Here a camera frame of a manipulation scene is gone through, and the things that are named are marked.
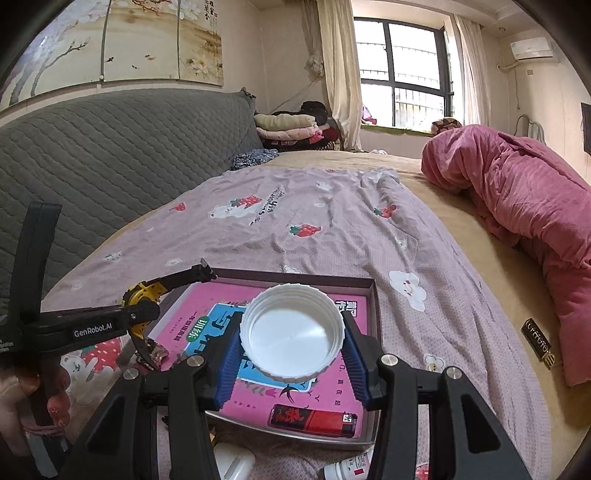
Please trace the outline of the person's left hand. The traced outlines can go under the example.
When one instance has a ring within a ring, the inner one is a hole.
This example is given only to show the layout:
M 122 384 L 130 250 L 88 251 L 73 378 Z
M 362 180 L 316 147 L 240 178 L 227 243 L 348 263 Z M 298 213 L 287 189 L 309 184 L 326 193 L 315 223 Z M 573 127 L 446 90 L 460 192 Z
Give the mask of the person's left hand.
M 70 400 L 66 392 L 70 386 L 70 375 L 60 362 L 50 361 L 42 375 L 27 369 L 1 367 L 1 438 L 16 457 L 31 455 L 18 405 L 28 400 L 41 386 L 46 388 L 48 398 L 45 406 L 53 427 L 34 429 L 62 433 L 70 422 Z

